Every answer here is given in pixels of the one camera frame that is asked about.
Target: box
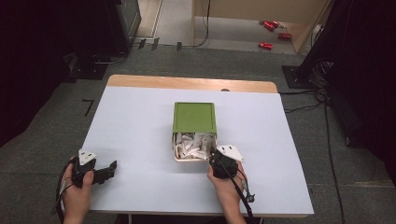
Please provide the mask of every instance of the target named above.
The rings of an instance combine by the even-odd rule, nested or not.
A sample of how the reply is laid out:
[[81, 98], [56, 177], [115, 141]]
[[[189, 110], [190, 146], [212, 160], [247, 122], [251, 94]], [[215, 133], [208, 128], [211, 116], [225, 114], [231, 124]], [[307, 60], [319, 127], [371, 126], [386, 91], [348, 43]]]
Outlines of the box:
[[176, 161], [208, 161], [216, 139], [213, 103], [175, 103], [172, 146]]

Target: gray carpet floor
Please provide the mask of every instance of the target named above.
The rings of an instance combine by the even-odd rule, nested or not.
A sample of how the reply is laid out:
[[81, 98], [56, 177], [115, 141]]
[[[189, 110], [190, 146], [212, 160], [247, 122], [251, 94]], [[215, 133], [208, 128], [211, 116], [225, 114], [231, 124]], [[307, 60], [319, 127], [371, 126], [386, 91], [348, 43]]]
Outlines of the gray carpet floor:
[[[82, 147], [106, 81], [113, 74], [204, 77], [273, 81], [289, 90], [281, 65], [299, 65], [303, 56], [220, 49], [159, 46], [133, 49], [111, 64], [103, 80], [62, 83], [28, 129], [0, 148], [0, 223], [59, 223], [50, 214], [59, 173]], [[94, 100], [85, 116], [88, 102]], [[285, 108], [314, 105], [312, 95], [282, 96]], [[315, 214], [306, 218], [265, 219], [265, 223], [342, 223], [327, 147], [324, 105], [287, 114], [304, 169]], [[396, 190], [384, 163], [365, 148], [345, 145], [333, 109], [329, 114], [332, 158], [345, 223], [396, 223]], [[89, 213], [85, 223], [114, 223], [114, 214]], [[212, 217], [138, 216], [134, 223], [206, 223]]]

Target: black metal base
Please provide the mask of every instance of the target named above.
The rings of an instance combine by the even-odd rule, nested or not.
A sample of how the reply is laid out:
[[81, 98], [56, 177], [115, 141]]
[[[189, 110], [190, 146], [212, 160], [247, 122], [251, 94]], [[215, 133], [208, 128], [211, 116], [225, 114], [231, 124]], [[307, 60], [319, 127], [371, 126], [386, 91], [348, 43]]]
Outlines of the black metal base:
[[282, 65], [283, 75], [290, 89], [317, 89], [318, 87], [312, 84], [308, 78], [297, 78], [296, 72], [298, 66]]
[[76, 79], [102, 80], [106, 70], [106, 63], [78, 60], [65, 82], [76, 82]]

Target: black tape mark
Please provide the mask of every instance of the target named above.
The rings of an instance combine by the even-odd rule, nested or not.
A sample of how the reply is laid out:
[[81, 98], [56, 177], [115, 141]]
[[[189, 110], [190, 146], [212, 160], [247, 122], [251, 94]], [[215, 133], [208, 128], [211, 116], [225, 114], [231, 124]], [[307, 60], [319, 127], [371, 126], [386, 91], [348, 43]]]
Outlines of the black tape mark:
[[142, 49], [143, 47], [145, 47], [146, 44], [146, 39], [142, 39], [139, 43], [139, 49]]
[[180, 50], [181, 50], [181, 42], [177, 42], [176, 51], [180, 51]]
[[85, 112], [85, 115], [84, 115], [84, 117], [87, 117], [87, 115], [90, 113], [90, 110], [91, 110], [94, 100], [82, 99], [82, 102], [90, 102], [90, 106], [88, 106], [87, 112]]
[[154, 39], [154, 43], [152, 44], [151, 50], [155, 50], [158, 47], [158, 42], [160, 41], [160, 38], [157, 37]]

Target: red object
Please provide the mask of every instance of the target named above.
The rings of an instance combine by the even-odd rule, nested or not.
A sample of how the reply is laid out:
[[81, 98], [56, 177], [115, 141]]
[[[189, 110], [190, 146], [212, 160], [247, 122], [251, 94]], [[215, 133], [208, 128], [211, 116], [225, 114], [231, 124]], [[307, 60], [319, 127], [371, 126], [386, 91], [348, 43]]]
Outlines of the red object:
[[279, 26], [279, 22], [278, 21], [270, 21], [271, 24], [273, 24], [275, 26], [275, 28], [277, 28]]
[[259, 48], [271, 50], [272, 49], [272, 44], [268, 44], [268, 43], [265, 43], [265, 42], [260, 42]]
[[262, 25], [265, 28], [267, 28], [269, 31], [274, 31], [275, 30], [275, 26], [269, 21], [265, 21]]
[[277, 38], [279, 38], [279, 39], [291, 39], [291, 34], [279, 33]]

